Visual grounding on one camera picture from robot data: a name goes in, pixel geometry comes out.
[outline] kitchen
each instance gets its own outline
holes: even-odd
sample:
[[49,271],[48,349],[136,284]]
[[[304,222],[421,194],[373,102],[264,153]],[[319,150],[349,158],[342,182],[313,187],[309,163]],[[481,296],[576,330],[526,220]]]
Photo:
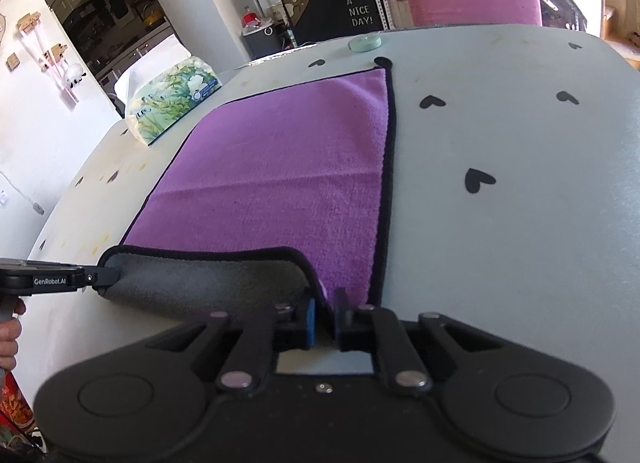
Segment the kitchen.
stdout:
[[158,0],[46,0],[121,115],[120,75],[174,33]]

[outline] table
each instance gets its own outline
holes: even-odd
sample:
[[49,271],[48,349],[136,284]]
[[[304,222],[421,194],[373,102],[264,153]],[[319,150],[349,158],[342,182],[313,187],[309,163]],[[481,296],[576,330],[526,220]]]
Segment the table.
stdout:
[[[345,38],[253,62],[150,147],[118,122],[30,258],[96,263],[215,107],[388,57],[398,135],[383,305],[402,319],[439,311],[596,372],[618,403],[604,456],[633,461],[640,451],[638,73],[607,43],[562,29],[466,26],[382,38],[365,54],[350,52]],[[320,58],[324,65],[309,67]],[[420,108],[428,95],[447,105]],[[469,194],[469,168],[497,183]],[[174,324],[92,290],[36,297],[28,306],[15,372],[29,400],[62,367]],[[370,369],[363,353],[328,348],[287,353],[281,362],[285,371]]]

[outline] mint green round object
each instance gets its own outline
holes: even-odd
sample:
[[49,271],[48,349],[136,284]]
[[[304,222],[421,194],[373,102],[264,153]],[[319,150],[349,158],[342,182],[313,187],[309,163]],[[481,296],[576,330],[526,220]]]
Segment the mint green round object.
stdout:
[[382,46],[380,35],[360,35],[349,42],[349,49],[354,53],[366,53]]

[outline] purple towel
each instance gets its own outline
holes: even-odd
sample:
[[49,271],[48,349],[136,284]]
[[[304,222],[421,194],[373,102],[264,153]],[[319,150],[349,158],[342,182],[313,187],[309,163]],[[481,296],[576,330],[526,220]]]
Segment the purple towel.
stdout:
[[382,286],[384,267],[374,265],[384,263],[376,249],[386,250],[388,232],[388,208],[379,219],[390,190],[386,74],[326,78],[213,110],[125,244],[184,252],[293,247],[315,267],[329,302],[338,287],[354,304],[379,300],[381,288],[373,297],[369,289],[373,279]]

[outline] green floral packaging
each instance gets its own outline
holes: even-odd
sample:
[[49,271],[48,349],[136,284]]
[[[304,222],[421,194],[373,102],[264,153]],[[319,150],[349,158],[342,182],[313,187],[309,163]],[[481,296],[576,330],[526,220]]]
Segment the green floral packaging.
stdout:
[[211,67],[190,57],[137,91],[126,107],[130,132],[147,145],[220,88]]

